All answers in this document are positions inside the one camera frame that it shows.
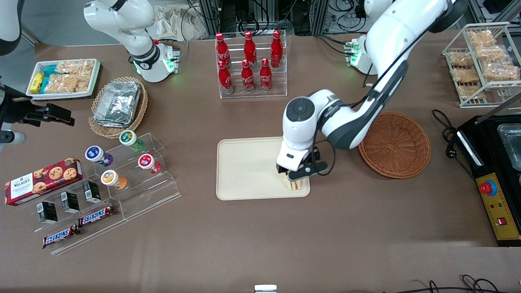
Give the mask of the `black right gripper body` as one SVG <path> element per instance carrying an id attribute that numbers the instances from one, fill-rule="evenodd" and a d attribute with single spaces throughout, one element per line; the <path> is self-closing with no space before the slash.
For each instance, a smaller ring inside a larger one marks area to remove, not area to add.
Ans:
<path id="1" fill-rule="evenodd" d="M 11 87 L 1 87 L 1 123 L 28 123 L 39 125 L 46 122 L 43 110 L 45 107 L 33 104 L 32 97 Z"/>

